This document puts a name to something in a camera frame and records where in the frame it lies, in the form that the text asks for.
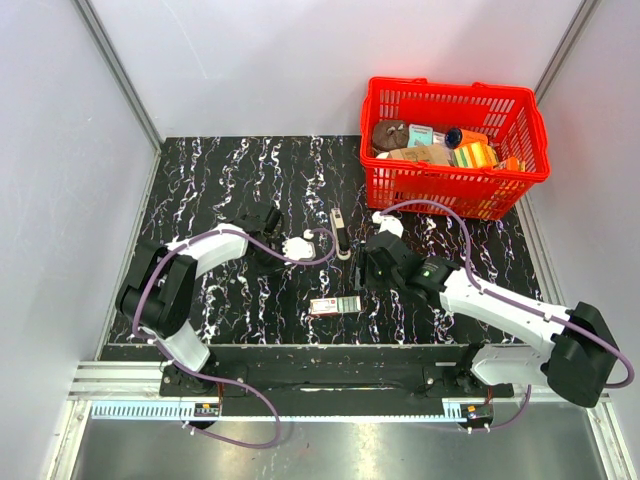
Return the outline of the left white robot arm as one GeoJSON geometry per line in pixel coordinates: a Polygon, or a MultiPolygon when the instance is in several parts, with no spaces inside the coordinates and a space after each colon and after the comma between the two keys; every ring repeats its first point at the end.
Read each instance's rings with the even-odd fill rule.
{"type": "Polygon", "coordinates": [[[257,204],[229,223],[206,234],[161,244],[140,241],[116,296],[116,310],[132,321],[135,335],[154,340],[170,358],[185,367],[182,384],[195,395],[211,392],[217,373],[209,348],[189,322],[196,280],[228,261],[246,255],[268,273],[284,266],[253,245],[260,244],[283,254],[283,214],[275,206],[257,204]]]}

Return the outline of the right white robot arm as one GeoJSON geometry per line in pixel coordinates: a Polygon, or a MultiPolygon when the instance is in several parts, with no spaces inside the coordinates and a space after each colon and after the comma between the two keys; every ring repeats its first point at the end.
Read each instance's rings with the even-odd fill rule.
{"type": "Polygon", "coordinates": [[[518,339],[516,346],[473,348],[454,373],[456,387],[465,395],[499,384],[548,386],[562,399],[592,408],[607,387],[619,349],[593,305],[553,305],[471,280],[459,264],[417,254],[389,231],[360,246],[358,268],[360,282],[369,290],[404,292],[518,339]]]}

